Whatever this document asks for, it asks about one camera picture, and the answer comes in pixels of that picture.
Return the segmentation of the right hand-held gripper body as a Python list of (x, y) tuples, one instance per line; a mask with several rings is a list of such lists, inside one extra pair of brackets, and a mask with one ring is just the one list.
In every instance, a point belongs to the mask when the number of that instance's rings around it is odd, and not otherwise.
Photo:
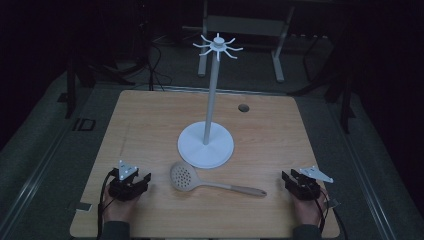
[(287, 185), (287, 190), (293, 194), (299, 200), (316, 200), (321, 194), (321, 186), (317, 181), (333, 183), (334, 180), (322, 172), (316, 166), (308, 168), (299, 168), (298, 171), (301, 176), (295, 179), (291, 176), (290, 178), (294, 181), (294, 184)]

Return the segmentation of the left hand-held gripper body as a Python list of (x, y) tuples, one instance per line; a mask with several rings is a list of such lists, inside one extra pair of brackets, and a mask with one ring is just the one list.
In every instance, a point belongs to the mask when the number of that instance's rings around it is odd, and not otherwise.
[(139, 176), (139, 168), (130, 165), (123, 160), (118, 162), (119, 177), (110, 182), (109, 195), (119, 201), (129, 201), (148, 190), (147, 188), (137, 188), (134, 179)]

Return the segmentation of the beige slotted spoon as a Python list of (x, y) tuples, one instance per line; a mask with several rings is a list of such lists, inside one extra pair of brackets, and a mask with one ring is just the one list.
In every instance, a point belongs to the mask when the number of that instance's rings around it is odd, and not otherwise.
[(192, 191), (200, 186), (208, 186), (258, 197), (267, 195), (266, 191), (257, 188), (204, 181), (198, 176), (196, 170), (185, 162), (176, 162), (171, 166), (170, 180), (175, 189), (184, 192)]

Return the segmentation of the white hook stand rack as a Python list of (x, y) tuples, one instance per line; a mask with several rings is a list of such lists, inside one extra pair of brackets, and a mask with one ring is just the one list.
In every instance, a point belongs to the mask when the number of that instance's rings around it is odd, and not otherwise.
[(201, 36), (204, 44), (194, 44), (203, 50), (200, 57), (212, 54), (211, 75), (209, 80), (207, 111), (204, 121), (188, 125), (179, 135), (177, 149), (182, 159), (200, 169), (213, 169), (225, 164), (234, 151), (234, 140), (231, 133), (222, 125), (213, 121), (213, 113), (217, 95), (221, 55), (235, 59), (229, 51), (242, 51), (232, 48), (235, 39), (226, 41), (219, 33), (212, 40)]

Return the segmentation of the person's left hand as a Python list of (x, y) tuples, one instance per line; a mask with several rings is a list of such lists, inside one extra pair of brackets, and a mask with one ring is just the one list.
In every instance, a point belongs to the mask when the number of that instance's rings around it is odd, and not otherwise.
[(103, 221), (120, 221), (129, 223), (135, 212), (139, 197), (129, 201), (115, 200), (109, 195), (108, 191), (104, 193), (103, 201)]

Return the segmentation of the person's right hand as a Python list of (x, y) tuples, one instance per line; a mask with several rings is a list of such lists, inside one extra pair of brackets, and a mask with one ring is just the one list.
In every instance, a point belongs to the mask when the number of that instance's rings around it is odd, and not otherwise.
[(321, 190), (320, 197), (316, 200), (306, 201), (292, 197), (295, 215), (300, 224), (310, 224), (318, 226), (324, 215), (326, 207), (327, 191)]

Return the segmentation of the black metal stand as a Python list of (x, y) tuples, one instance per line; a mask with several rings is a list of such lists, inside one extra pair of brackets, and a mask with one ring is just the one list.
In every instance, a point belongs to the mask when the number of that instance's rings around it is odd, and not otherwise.
[(85, 3), (84, 14), (79, 29), (73, 36), (66, 63), (66, 92), (59, 100), (66, 103), (65, 118), (70, 119), (76, 109), (76, 79), (83, 87), (92, 88), (96, 84), (93, 72), (98, 71), (121, 85), (133, 85), (116, 71), (115, 58), (104, 22), (102, 8), (106, 0), (81, 0)]
[(353, 72), (346, 47), (351, 26), (351, 20), (344, 22), (338, 36), (332, 42), (333, 49), (330, 51), (323, 67), (312, 78), (312, 82), (299, 90), (287, 93), (288, 96), (303, 96), (321, 86), (327, 85), (328, 89), (324, 94), (324, 100), (327, 103), (336, 103), (341, 98), (339, 122), (346, 134), (350, 133), (349, 119), (354, 117), (350, 107)]

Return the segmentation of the white desk frame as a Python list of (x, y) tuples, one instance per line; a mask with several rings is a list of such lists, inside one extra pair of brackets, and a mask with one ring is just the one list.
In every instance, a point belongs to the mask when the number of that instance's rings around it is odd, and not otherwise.
[(198, 76), (204, 77), (206, 75), (208, 60), (207, 55), (210, 51), (210, 45), (215, 43), (214, 39), (207, 39), (207, 34), (209, 32), (216, 32), (217, 34), (233, 33), (277, 37), (278, 44), (271, 51), (271, 60), (273, 63), (276, 81), (284, 82), (285, 76), (280, 61), (280, 55), (284, 42), (288, 36), (288, 30), (294, 11), (295, 7), (289, 6), (284, 20), (211, 15), (208, 13), (208, 0), (203, 0), (202, 43), (198, 45), (198, 48), (200, 48), (200, 59), (197, 70)]

